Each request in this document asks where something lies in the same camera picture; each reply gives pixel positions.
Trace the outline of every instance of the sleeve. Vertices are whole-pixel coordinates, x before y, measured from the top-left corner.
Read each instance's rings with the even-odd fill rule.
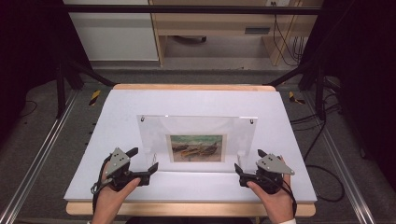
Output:
[[[296,223],[297,223],[296,219],[294,218],[292,220],[289,220],[289,221],[286,221],[286,222],[282,222],[282,223],[279,223],[279,224],[296,224]]]

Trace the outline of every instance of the clear acrylic panel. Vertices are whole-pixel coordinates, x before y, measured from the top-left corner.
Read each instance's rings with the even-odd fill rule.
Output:
[[[257,118],[136,116],[148,163],[161,171],[234,172],[246,160]]]

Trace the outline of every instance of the white platform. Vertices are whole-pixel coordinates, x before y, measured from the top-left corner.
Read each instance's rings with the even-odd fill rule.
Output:
[[[105,157],[115,147],[126,151],[143,148],[136,115],[257,117],[245,172],[257,169],[257,149],[283,156],[295,171],[291,187],[297,203],[317,200],[304,166],[279,92],[276,91],[158,91],[113,90],[78,170],[64,196],[67,201],[90,201],[91,186],[97,181]],[[258,202],[250,189],[239,186],[239,176],[229,173],[165,172],[161,170],[149,186],[137,188],[128,198],[132,202]],[[147,170],[147,158],[139,152],[131,159],[132,171]]]

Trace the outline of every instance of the black pole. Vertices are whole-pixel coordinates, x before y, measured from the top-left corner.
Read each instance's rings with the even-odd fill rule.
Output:
[[[325,116],[326,116],[326,113],[324,110],[324,102],[323,102],[324,82],[325,82],[325,76],[324,76],[323,68],[320,66],[318,68],[318,74],[317,74],[315,109],[316,109],[318,116],[321,120],[325,120]]]
[[[242,7],[242,6],[147,6],[147,5],[43,5],[43,9],[85,13],[195,13],[195,14],[270,14],[333,15],[340,8],[322,7]]]
[[[70,62],[68,62],[68,64],[72,68],[76,69],[77,71],[79,71],[81,73],[84,73],[84,74],[86,74],[86,75],[88,75],[90,77],[93,77],[94,79],[100,81],[101,83],[103,83],[103,84],[105,84],[105,85],[107,85],[109,87],[113,87],[113,86],[119,84],[119,83],[116,83],[116,82],[112,82],[112,81],[108,80],[105,77],[100,76],[99,74],[97,74],[93,70],[91,70],[90,68],[87,68],[84,65],[82,65],[80,63],[77,63],[75,61],[70,61]]]
[[[59,63],[59,67],[56,68],[56,90],[58,92],[58,114],[56,118],[60,118],[64,110],[66,109],[66,100],[64,93],[64,66]]]
[[[262,85],[276,87],[276,86],[282,84],[283,82],[289,80],[290,78],[306,72],[308,69],[310,69],[310,67],[312,66],[312,63],[313,63],[312,61],[308,61],[306,63],[300,64],[298,67],[289,71],[287,74],[283,75],[282,77],[279,77],[269,83],[262,84]]]

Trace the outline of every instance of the painting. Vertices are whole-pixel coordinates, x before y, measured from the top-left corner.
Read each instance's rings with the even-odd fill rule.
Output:
[[[167,135],[171,161],[224,161],[225,135]]]

